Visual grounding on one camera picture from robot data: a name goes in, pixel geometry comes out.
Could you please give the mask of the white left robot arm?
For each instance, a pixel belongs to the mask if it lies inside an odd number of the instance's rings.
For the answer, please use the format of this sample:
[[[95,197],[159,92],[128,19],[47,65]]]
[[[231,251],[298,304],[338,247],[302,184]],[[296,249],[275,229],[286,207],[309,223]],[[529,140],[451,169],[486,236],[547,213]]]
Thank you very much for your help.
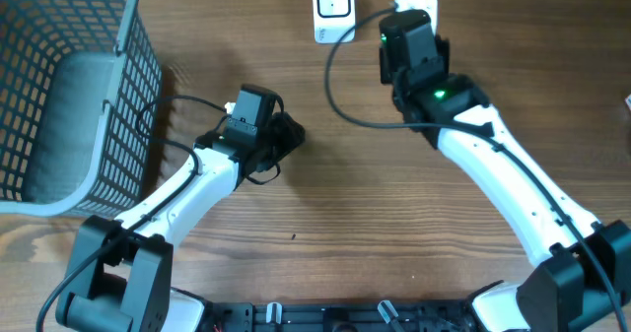
[[[187,162],[153,194],[112,220],[80,226],[55,319],[74,331],[210,331],[212,305],[172,285],[176,249],[217,203],[253,173],[278,168],[305,141],[287,112],[229,114],[199,136]]]

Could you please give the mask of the beige snack pouch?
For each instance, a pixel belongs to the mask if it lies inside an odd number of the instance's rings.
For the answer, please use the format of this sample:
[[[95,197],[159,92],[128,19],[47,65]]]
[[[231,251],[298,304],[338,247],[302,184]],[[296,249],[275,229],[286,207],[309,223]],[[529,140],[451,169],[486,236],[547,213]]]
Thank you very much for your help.
[[[404,12],[408,10],[423,10],[425,11],[431,21],[431,28],[433,34],[437,34],[438,28],[438,12],[439,1],[438,0],[393,0],[396,5],[397,12]]]

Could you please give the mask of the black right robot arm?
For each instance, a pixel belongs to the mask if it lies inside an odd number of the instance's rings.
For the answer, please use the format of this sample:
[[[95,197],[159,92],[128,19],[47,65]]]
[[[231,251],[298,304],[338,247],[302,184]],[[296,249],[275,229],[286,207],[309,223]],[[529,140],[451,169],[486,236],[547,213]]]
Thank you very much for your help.
[[[517,142],[422,10],[380,21],[382,80],[406,127],[459,166],[504,217],[532,270],[471,301],[486,331],[580,331],[630,300],[630,231],[572,200]]]

